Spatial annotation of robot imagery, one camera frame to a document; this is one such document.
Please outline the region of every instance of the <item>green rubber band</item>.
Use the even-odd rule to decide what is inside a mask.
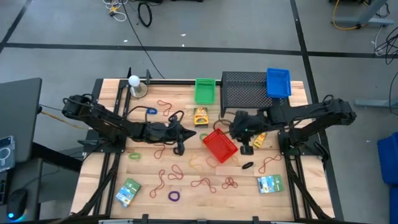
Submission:
[[[135,159],[138,162],[139,159],[141,159],[141,154],[139,154],[138,152],[133,152],[133,153],[130,153],[129,158]]]
[[[207,135],[208,135],[207,133],[201,133],[201,134],[199,135],[199,139],[200,139],[201,141],[203,141],[203,139],[204,139]]]

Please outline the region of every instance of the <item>purple rubber band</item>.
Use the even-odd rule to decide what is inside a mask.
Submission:
[[[176,199],[172,198],[172,194],[176,194],[176,195],[177,195],[177,198],[176,198]],[[177,191],[172,191],[172,192],[170,192],[170,193],[169,193],[169,199],[170,199],[171,201],[173,201],[173,202],[176,202],[176,201],[180,200],[180,192],[177,192]]]

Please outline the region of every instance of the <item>blue basket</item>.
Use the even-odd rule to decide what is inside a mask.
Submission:
[[[390,223],[398,224],[398,186],[390,189]]]
[[[398,184],[398,133],[378,140],[377,148],[384,183]]]
[[[290,72],[286,69],[267,69],[267,96],[272,98],[287,98],[292,94]]]

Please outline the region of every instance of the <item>gray floor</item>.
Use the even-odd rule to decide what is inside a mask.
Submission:
[[[371,53],[377,27],[336,30],[330,24],[333,5],[327,0],[296,0],[308,51]],[[0,0],[0,39],[25,0]],[[398,22],[398,3],[391,1],[390,18]],[[342,4],[338,15],[357,14],[363,6]],[[167,47],[229,47],[300,50],[289,0],[205,0],[204,3],[166,1],[153,7],[150,28],[136,26],[144,45]],[[134,12],[128,13],[136,22]],[[381,38],[395,26],[381,32]],[[8,41],[28,44],[139,45],[127,22],[106,15],[100,0],[34,0]],[[222,71],[262,72],[267,67],[287,68],[293,80],[309,88],[301,56],[206,52],[149,52],[167,78],[220,78]],[[319,98],[334,94],[386,99],[396,62],[382,59],[310,57]],[[91,92],[96,78],[125,77],[128,67],[143,75],[153,69],[141,51],[59,50],[5,48],[0,54],[0,82],[40,77],[40,102],[62,107],[62,98]],[[358,118],[351,126],[327,130],[345,220],[389,223],[388,187],[382,182],[377,140],[392,134],[398,119],[388,110],[354,108]],[[57,111],[49,111],[61,116]],[[35,141],[62,151],[78,147],[85,131],[39,115]],[[53,166],[44,167],[52,172]],[[42,218],[65,216],[70,208],[77,175],[67,170],[43,181]]]

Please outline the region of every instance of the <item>white ball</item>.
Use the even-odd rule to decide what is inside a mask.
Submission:
[[[140,83],[140,80],[139,80],[139,78],[138,78],[137,75],[132,75],[132,76],[130,76],[130,78],[129,78],[129,84],[130,84],[131,86],[137,87],[137,86],[139,86],[139,83]]]

